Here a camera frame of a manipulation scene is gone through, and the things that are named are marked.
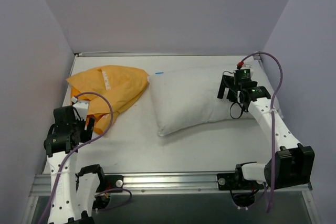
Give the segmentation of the yellow pillowcase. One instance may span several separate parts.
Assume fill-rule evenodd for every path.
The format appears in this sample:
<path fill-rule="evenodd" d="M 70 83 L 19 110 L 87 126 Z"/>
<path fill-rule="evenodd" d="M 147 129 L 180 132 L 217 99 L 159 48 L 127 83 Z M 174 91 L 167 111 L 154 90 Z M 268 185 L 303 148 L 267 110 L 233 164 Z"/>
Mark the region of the yellow pillowcase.
<path fill-rule="evenodd" d="M 89 101 L 88 116 L 95 118 L 94 132 L 102 134 L 110 123 L 132 107 L 148 87 L 148 74 L 145 70 L 106 65 L 80 72 L 69 78 L 71 96 L 84 92 L 95 92 L 104 96 L 110 103 L 113 113 L 106 102 L 94 94 L 84 94 L 81 100 Z"/>

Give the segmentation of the white pillow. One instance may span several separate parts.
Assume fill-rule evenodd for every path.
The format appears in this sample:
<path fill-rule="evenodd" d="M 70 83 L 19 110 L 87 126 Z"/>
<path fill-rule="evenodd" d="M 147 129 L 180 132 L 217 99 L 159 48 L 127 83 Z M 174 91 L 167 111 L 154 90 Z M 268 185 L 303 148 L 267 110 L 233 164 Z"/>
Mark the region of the white pillow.
<path fill-rule="evenodd" d="M 226 64 L 149 76 L 158 135 L 239 116 L 238 105 L 217 97 L 222 74 L 232 75 L 235 68 L 234 64 Z"/>

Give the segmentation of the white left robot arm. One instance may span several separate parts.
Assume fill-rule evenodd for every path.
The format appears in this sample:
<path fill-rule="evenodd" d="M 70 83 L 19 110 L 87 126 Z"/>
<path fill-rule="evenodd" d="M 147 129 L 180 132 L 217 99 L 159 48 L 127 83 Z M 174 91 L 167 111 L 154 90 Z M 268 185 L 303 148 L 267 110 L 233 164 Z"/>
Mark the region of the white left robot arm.
<path fill-rule="evenodd" d="M 76 172 L 80 146 L 90 142 L 94 119 L 87 118 L 88 102 L 54 109 L 54 124 L 44 141 L 50 168 L 51 195 L 39 222 L 94 223 L 92 207 L 96 192 L 106 179 L 99 164 Z"/>

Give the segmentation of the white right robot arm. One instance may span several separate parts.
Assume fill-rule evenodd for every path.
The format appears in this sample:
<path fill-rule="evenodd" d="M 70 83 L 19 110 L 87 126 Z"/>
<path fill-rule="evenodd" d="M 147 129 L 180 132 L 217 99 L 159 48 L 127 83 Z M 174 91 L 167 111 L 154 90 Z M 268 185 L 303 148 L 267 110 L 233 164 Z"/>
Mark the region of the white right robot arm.
<path fill-rule="evenodd" d="M 251 182 L 265 183 L 271 189 L 281 189 L 307 184 L 310 181 L 314 150 L 304 146 L 290 132 L 275 108 L 275 94 L 251 79 L 249 69 L 224 71 L 217 95 L 241 113 L 249 113 L 257 121 L 271 144 L 271 158 L 266 164 L 249 162 L 236 165 L 233 182 L 244 189 Z"/>

